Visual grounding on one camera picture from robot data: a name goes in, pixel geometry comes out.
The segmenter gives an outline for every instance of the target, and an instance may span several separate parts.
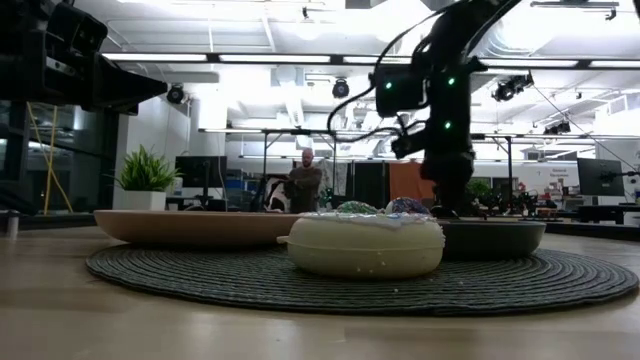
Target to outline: person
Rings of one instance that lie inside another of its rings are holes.
[[[322,170],[313,166],[313,151],[302,151],[302,166],[289,173],[289,181],[295,186],[291,196],[291,213],[313,212],[317,210],[318,187],[322,180]]]

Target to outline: green plant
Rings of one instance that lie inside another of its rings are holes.
[[[469,180],[469,183],[467,183],[467,193],[469,193],[474,198],[480,198],[491,193],[491,187],[483,179],[471,178],[471,180]]]
[[[181,174],[171,170],[164,156],[157,157],[140,145],[139,151],[128,154],[118,185],[126,191],[165,191]]]

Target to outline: wooden bowl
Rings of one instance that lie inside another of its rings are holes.
[[[276,244],[298,215],[197,211],[99,210],[107,235],[134,244],[244,247]]]

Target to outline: white pot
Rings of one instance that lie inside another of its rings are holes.
[[[124,210],[164,211],[167,193],[152,191],[125,191],[122,201]]]

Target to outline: round woven mat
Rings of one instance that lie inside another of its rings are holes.
[[[121,285],[218,305],[369,315],[480,315],[610,301],[638,287],[631,271],[594,258],[538,250],[494,262],[443,262],[411,280],[354,282],[298,270],[286,248],[249,252],[144,249],[130,245],[87,259]]]

